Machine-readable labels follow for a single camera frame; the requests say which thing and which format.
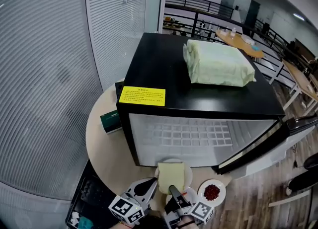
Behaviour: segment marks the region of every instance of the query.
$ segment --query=red food on plate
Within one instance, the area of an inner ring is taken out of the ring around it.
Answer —
[[[216,185],[209,185],[205,188],[203,196],[208,199],[208,201],[213,201],[219,196],[219,188]]]

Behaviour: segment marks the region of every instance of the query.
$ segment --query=light green package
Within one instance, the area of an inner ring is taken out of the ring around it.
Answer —
[[[191,83],[243,87],[254,81],[255,69],[237,48],[188,40],[183,57]]]

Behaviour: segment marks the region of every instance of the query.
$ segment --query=wooden floor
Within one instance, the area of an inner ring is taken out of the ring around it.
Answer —
[[[276,95],[284,105],[290,98],[289,91],[278,82],[273,83]],[[286,110],[284,120],[300,117],[304,108],[301,95]],[[225,201],[216,208],[214,218],[205,228],[211,229],[261,229],[261,228],[302,228],[298,226],[305,220],[310,203],[309,196],[278,207],[268,208],[268,203],[286,198],[287,182],[303,173],[304,168],[293,168],[296,160],[298,166],[311,155],[318,152],[318,131],[315,128],[297,143],[296,153],[287,151],[286,158],[259,173],[233,180],[227,186]]]

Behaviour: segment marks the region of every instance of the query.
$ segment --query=white plate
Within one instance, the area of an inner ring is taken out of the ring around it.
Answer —
[[[187,201],[189,201],[190,203],[196,203],[198,200],[198,195],[197,193],[190,187],[188,187],[184,193],[186,193],[183,197],[185,199],[187,199]],[[165,204],[167,205],[167,203],[170,201],[170,199],[172,198],[172,195],[167,195],[167,197],[165,198]]]
[[[209,185],[216,185],[220,190],[219,196],[216,199],[214,199],[213,201],[208,201],[208,199],[206,199],[204,197],[204,190]],[[226,193],[227,192],[226,192],[224,184],[221,181],[216,180],[216,179],[209,179],[209,180],[203,182],[198,190],[199,198],[203,199],[204,201],[209,203],[209,205],[214,206],[214,207],[220,205],[224,201]]]
[[[184,163],[184,162],[180,159],[170,158],[163,161],[163,163]],[[159,176],[159,169],[157,167],[155,171],[155,177],[158,178],[158,176]],[[184,189],[187,189],[188,187],[190,187],[192,183],[192,177],[193,177],[193,174],[192,174],[192,170],[190,166],[184,163]]]

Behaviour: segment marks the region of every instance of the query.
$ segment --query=yellow warning label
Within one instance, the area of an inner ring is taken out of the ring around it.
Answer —
[[[124,86],[119,102],[164,106],[165,89]]]

